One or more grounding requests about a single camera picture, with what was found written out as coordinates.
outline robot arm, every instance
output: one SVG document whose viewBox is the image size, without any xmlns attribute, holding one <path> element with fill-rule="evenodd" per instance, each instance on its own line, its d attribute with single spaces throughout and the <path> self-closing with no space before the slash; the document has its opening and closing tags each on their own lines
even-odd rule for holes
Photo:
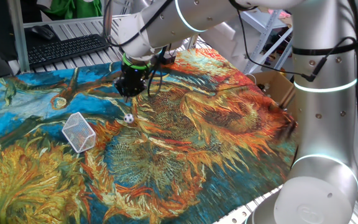
<svg viewBox="0 0 358 224">
<path fill-rule="evenodd" d="M 237 0 L 244 7 L 290 8 L 295 71 L 312 74 L 327 51 L 356 37 L 347 0 Z M 122 19 L 120 43 L 126 60 L 145 63 L 169 43 L 203 32 L 237 15 L 228 0 L 156 1 Z M 143 32 L 140 28 L 157 18 Z M 247 224 L 345 224 L 358 191 L 354 156 L 355 53 L 340 47 L 309 82 L 295 77 L 301 141 L 296 162 L 282 187 L 248 218 Z"/>
</svg>

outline mesh basket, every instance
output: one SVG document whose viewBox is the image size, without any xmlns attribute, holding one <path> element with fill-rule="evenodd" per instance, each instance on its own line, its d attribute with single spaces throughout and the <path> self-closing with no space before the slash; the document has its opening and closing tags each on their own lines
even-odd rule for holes
<svg viewBox="0 0 358 224">
<path fill-rule="evenodd" d="M 80 112 L 68 118 L 62 132 L 78 153 L 92 148 L 96 142 L 96 134 Z"/>
</svg>

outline black keyboard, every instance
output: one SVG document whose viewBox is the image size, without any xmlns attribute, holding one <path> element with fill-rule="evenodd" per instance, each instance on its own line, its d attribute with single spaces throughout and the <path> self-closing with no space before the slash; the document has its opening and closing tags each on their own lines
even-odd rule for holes
<svg viewBox="0 0 358 224">
<path fill-rule="evenodd" d="M 109 45 L 100 35 L 91 34 L 32 47 L 27 52 L 29 54 L 30 68 L 35 68 L 98 50 L 104 50 L 108 47 Z"/>
</svg>

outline metal shelf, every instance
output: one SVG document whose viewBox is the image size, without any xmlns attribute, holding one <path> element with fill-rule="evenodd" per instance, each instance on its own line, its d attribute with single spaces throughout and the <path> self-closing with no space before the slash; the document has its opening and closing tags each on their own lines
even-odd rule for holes
<svg viewBox="0 0 358 224">
<path fill-rule="evenodd" d="M 252 12 L 242 12 L 241 19 L 250 24 L 257 31 L 264 33 L 268 27 L 269 20 L 271 15 L 269 13 L 261 12 L 259 9 Z M 276 19 L 273 21 L 272 29 L 278 29 L 282 27 L 286 27 L 287 25 L 283 23 L 280 19 Z"/>
</svg>

